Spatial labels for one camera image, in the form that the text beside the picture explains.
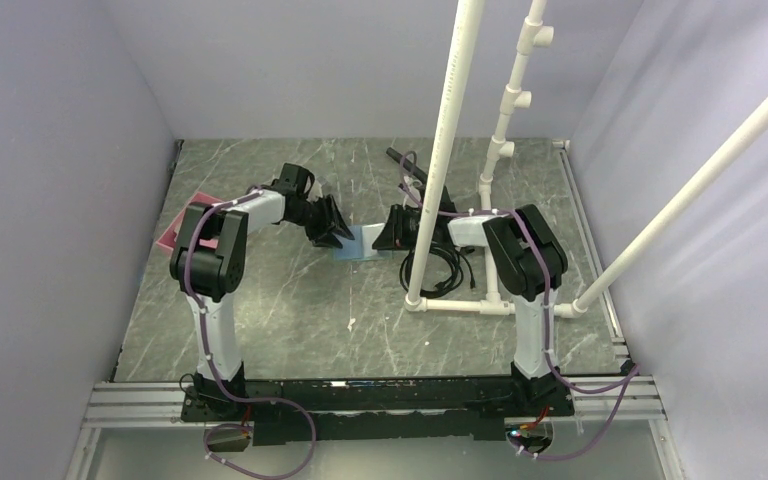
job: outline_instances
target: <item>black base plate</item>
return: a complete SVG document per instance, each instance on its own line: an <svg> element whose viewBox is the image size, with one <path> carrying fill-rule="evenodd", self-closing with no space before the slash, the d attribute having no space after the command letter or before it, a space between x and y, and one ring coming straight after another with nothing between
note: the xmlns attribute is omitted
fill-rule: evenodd
<svg viewBox="0 0 768 480"><path fill-rule="evenodd" d="M209 383L202 379L200 387L212 392L205 382ZM311 415L319 440L452 435L503 440L506 417L536 417L546 406L549 416L574 413L569 390L551 374L526 379L516 369L512 375L469 377L254 380L245 382L245 395L287 398L316 412ZM292 407L271 402L251 406L254 445L310 438L307 421ZM206 397L198 388L189 387L181 419L236 423L245 410L244 404ZM362 413L341 413L347 411Z"/></svg>

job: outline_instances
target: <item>white wall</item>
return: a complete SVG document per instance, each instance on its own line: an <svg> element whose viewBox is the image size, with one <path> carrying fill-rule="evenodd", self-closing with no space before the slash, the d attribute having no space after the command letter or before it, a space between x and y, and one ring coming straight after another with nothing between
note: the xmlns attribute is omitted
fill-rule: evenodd
<svg viewBox="0 0 768 480"><path fill-rule="evenodd" d="M101 2L0 1L0 479L63 477L172 145Z"/></svg>
<svg viewBox="0 0 768 480"><path fill-rule="evenodd" d="M551 0L509 136L569 138L642 0ZM107 0L180 138L433 136L455 0ZM489 136L528 0L487 2L458 133Z"/></svg>
<svg viewBox="0 0 768 480"><path fill-rule="evenodd" d="M767 94L768 2L644 2L572 140L604 262ZM768 132L611 291L690 478L768 478Z"/></svg>

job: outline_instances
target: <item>black cable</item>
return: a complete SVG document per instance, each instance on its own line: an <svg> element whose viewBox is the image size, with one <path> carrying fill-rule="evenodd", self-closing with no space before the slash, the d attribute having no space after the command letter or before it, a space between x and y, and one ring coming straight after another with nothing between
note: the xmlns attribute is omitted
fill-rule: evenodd
<svg viewBox="0 0 768 480"><path fill-rule="evenodd" d="M464 279L463 268L461 268L461 260L466 262L466 267L469 269L469 288L475 288L475 275L472 273L472 265L469 260L466 259L463 253L458 251L453 246L444 247L439 244L431 244L431 248L428 250L429 255L440 257L446 262L451 274L449 278L438 282L434 285L434 290L420 290L419 294L425 298L440 298L444 295L448 295L456 288L461 286ZM410 274L413 269L413 257L414 250L411 249L408 252L405 259L402 260L402 266L399 268L399 283L402 284L402 288L408 291L408 284L410 284Z"/></svg>
<svg viewBox="0 0 768 480"><path fill-rule="evenodd" d="M187 378L187 377L190 377L190 379L193 382L196 381L196 377L194 377L192 373L185 373L185 374L181 375L181 378L178 379L178 388L180 388L181 391L184 392L184 397L185 398L189 398L189 399L198 401L198 397L190 395L190 392L188 392L187 389L184 388L184 379Z"/></svg>

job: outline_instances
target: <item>white pipe elbow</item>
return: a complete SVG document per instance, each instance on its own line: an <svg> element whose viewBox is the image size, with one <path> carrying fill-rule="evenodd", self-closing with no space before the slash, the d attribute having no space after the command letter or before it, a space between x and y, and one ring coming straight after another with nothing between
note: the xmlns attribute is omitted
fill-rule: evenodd
<svg viewBox="0 0 768 480"><path fill-rule="evenodd" d="M410 294L405 295L405 310L409 312L424 312L428 310L428 300L425 297L419 297L416 302L412 302Z"/></svg>
<svg viewBox="0 0 768 480"><path fill-rule="evenodd" d="M582 309L577 304L578 299L573 300L572 303L559 303L555 305L555 315L561 318L579 318L587 312L587 309Z"/></svg>

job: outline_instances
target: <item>gray tabletop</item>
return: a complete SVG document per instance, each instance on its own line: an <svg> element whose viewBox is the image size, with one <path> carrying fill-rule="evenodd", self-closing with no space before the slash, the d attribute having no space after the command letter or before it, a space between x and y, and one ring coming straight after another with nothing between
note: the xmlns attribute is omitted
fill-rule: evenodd
<svg viewBox="0 0 768 480"><path fill-rule="evenodd" d="M559 292L559 301L570 301L593 274L560 157L548 139L515 143L514 157L498 164L493 205L540 208L570 261ZM196 191L235 198L249 185L272 179L284 162L304 165L323 180L349 224L383 222L389 206L403 197L396 187L397 165L384 150L415 150L419 165L427 168L431 145L430 138L186 141L155 238ZM459 209L479 205L476 181L486 148L486 138L455 142L446 184ZM339 261L333 251L313 248L303 229L286 222L252 234L247 250L235 322L248 378L475 375L510 369L513 316L404 311L398 279L403 254ZM483 254L469 258L478 288L470 290L464 282L447 299L483 298ZM448 274L437 260L429 260L429 285ZM195 369L195 324L168 262L161 249L152 247L117 381L177 380ZM566 374L617 371L602 308L579 319L557 320L556 351Z"/></svg>

